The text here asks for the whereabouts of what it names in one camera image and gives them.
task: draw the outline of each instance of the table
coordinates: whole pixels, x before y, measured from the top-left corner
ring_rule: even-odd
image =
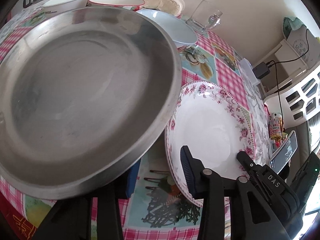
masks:
[[[0,30],[0,61],[25,33],[44,19],[40,7],[22,11],[12,18]],[[264,165],[270,158],[267,117],[258,89],[250,84],[241,70],[239,61],[242,57],[213,32],[197,33],[197,36],[196,45],[179,52],[183,67],[181,85],[195,80],[207,80],[226,89],[244,108],[250,120],[253,149],[247,147],[244,151],[254,157],[255,163]],[[11,213],[25,239],[34,234],[36,227],[55,203],[55,200],[35,199],[21,193],[1,175],[0,191],[17,210]],[[228,199],[225,202],[225,237],[229,238]],[[166,161],[163,134],[141,159],[134,194],[129,200],[120,200],[119,207],[126,240],[197,238],[201,208],[189,203],[175,185]],[[92,240],[97,239],[96,219],[97,199],[94,199]]]

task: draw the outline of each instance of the floral plate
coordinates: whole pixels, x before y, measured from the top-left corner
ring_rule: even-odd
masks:
[[[220,86],[194,81],[181,88],[177,107],[165,129],[166,155],[173,178],[184,196],[197,206],[188,191],[180,161],[180,149],[187,145],[194,158],[220,176],[236,179],[246,175],[236,154],[253,154],[248,121],[234,98]]]

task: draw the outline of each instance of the clear glass cup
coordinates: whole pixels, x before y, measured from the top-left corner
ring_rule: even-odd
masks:
[[[212,3],[202,0],[186,23],[200,32],[212,31],[220,24],[221,15]]]

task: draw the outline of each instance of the stainless steel plate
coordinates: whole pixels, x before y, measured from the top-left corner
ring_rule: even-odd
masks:
[[[175,44],[146,17],[91,7],[46,20],[0,65],[0,174],[45,199],[101,187],[157,139],[180,85]]]

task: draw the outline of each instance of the bowl with red rim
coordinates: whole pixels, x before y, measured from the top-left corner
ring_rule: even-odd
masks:
[[[89,0],[92,6],[113,6],[138,11],[145,4],[144,0]]]

